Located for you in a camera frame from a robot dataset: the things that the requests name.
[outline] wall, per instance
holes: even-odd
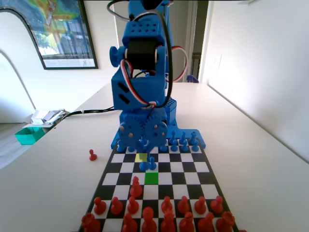
[[[215,1],[204,75],[309,160],[308,8],[307,0]]]
[[[44,70],[23,23],[11,13],[0,13],[0,50],[11,59],[37,109],[73,111],[116,72],[109,59],[117,36],[114,17],[106,10],[108,1],[84,3],[98,60],[96,70]]]

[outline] tabletop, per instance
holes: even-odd
[[[175,83],[172,97],[179,128],[201,132],[238,228],[308,231],[304,161],[205,84]],[[110,106],[108,84],[79,109]],[[0,231],[77,231],[111,154],[119,114],[70,116],[0,170]]]

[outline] framed poster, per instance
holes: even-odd
[[[82,0],[0,0],[27,28],[44,69],[97,69]]]

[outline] red pawn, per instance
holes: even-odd
[[[156,232],[156,223],[153,220],[154,218],[154,211],[150,207],[146,207],[143,210],[143,218],[144,218],[144,223],[143,226],[141,227],[142,232]]]
[[[130,214],[135,214],[139,210],[139,203],[135,200],[134,197],[129,198],[129,205],[127,206],[127,210]]]
[[[177,204],[177,208],[179,212],[181,212],[182,214],[185,214],[186,212],[189,211],[189,204],[187,197],[185,196],[182,197],[182,199]]]
[[[235,218],[231,212],[224,212],[222,218],[216,222],[216,228],[218,232],[232,232],[232,226],[235,225]]]
[[[112,214],[117,215],[120,214],[122,209],[123,209],[124,205],[122,204],[122,202],[120,200],[118,200],[117,197],[113,197],[112,199]]]
[[[92,213],[87,213],[82,218],[82,227],[84,232],[99,232],[101,229],[100,222],[95,219]]]
[[[172,203],[170,202],[170,198],[168,196],[166,196],[164,198],[164,201],[161,204],[161,210],[164,213],[167,209],[169,210],[173,210],[173,206]]]
[[[100,215],[103,214],[106,210],[106,203],[104,201],[101,201],[100,197],[96,197],[94,200],[95,203],[95,213]]]
[[[90,153],[89,159],[91,161],[95,161],[97,159],[97,155],[93,153],[92,149],[89,150],[89,153]]]
[[[132,187],[130,189],[131,196],[137,198],[141,196],[142,192],[143,192],[143,189],[140,186],[139,178],[137,176],[133,177]]]
[[[180,232],[194,232],[193,215],[191,212],[186,212],[184,219],[179,223]]]
[[[161,223],[161,232],[175,232],[176,226],[174,224],[174,214],[171,209],[166,209],[164,213],[164,220]]]
[[[127,213],[124,216],[124,225],[122,227],[122,232],[137,232],[137,223],[132,219],[131,214]]]
[[[204,214],[206,212],[205,202],[205,197],[199,197],[198,201],[195,202],[194,208],[198,214]]]
[[[207,213],[205,218],[198,221],[197,227],[199,232],[214,232],[212,220],[214,215],[212,212]]]
[[[211,209],[213,212],[220,214],[223,211],[222,206],[223,198],[221,196],[217,196],[216,200],[211,201]]]

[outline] teal box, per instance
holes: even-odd
[[[27,127],[15,134],[21,145],[33,145],[45,135],[42,127]]]

